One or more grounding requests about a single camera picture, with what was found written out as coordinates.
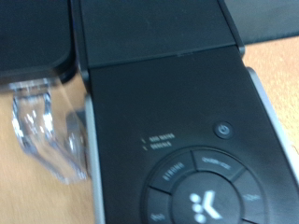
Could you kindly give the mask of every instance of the circular control pad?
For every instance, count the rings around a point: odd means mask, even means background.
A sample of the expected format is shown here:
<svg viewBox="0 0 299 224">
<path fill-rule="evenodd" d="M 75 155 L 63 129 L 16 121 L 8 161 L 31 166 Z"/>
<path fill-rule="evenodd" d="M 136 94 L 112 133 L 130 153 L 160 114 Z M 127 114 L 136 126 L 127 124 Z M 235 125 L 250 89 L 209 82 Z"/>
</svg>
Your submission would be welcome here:
<svg viewBox="0 0 299 224">
<path fill-rule="evenodd" d="M 234 187 L 208 172 L 189 175 L 180 182 L 171 207 L 176 224 L 238 224 L 241 216 Z"/>
</svg>

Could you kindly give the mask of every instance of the logo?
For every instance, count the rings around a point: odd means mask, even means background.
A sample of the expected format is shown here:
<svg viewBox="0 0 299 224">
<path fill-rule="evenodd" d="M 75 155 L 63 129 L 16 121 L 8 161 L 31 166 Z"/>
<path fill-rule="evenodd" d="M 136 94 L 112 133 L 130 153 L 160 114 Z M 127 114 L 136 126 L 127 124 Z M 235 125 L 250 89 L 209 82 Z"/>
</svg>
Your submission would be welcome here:
<svg viewBox="0 0 299 224">
<path fill-rule="evenodd" d="M 209 190 L 205 192 L 204 200 L 201 204 L 201 197 L 195 193 L 190 195 L 190 201 L 193 202 L 192 210 L 195 213 L 194 219 L 197 223 L 206 223 L 206 216 L 204 211 L 213 219 L 222 219 L 222 216 L 213 208 L 215 199 L 215 191 Z"/>
</svg>

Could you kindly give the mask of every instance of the black plastic casing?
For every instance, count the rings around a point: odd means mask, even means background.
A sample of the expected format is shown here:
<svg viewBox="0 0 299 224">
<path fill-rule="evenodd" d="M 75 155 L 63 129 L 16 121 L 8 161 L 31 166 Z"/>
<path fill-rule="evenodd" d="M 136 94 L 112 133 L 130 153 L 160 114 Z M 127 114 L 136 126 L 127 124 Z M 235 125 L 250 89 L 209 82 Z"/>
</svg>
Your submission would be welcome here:
<svg viewBox="0 0 299 224">
<path fill-rule="evenodd" d="M 85 1 L 79 7 L 106 224 L 147 223 L 152 172 L 186 147 L 213 147 L 241 161 L 261 184 L 267 224 L 299 219 L 298 187 L 223 2 Z M 214 134 L 219 121 L 232 125 L 232 138 Z M 167 133 L 176 137 L 171 147 L 150 148 L 149 138 Z"/>
<path fill-rule="evenodd" d="M 0 85 L 77 71 L 69 1 L 0 0 Z"/>
</svg>

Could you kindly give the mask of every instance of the black device top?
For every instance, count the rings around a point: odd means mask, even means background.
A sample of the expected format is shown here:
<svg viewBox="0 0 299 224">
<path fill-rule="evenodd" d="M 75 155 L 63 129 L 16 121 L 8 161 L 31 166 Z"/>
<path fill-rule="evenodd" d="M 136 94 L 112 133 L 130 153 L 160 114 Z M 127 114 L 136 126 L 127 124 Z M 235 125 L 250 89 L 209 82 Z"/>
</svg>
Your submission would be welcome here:
<svg viewBox="0 0 299 224">
<path fill-rule="evenodd" d="M 68 1 L 0 0 L 0 85 L 57 77 L 74 65 Z"/>
<path fill-rule="evenodd" d="M 217 1 L 81 1 L 89 67 L 235 45 Z"/>
<path fill-rule="evenodd" d="M 82 72 L 234 44 L 216 1 L 72 2 L 78 5 L 75 34 L 83 36 L 77 42 L 78 55 L 84 56 Z M 297 0 L 225 3 L 245 44 L 299 35 Z M 0 85 L 74 71 L 69 5 L 58 0 L 0 0 Z"/>
<path fill-rule="evenodd" d="M 225 0 L 244 44 L 299 35 L 298 0 Z"/>
</svg>

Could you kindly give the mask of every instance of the black control panel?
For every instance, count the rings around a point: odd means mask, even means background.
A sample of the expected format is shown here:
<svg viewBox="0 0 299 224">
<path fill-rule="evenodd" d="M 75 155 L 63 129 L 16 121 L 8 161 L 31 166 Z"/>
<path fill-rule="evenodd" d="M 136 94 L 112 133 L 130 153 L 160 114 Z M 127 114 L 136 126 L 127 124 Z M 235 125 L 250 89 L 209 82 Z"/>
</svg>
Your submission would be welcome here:
<svg viewBox="0 0 299 224">
<path fill-rule="evenodd" d="M 236 46 L 91 71 L 106 224 L 284 224 L 298 186 Z"/>
<path fill-rule="evenodd" d="M 169 156 L 149 182 L 148 223 L 266 223 L 263 192 L 250 171 L 222 151 L 191 147 Z"/>
</svg>

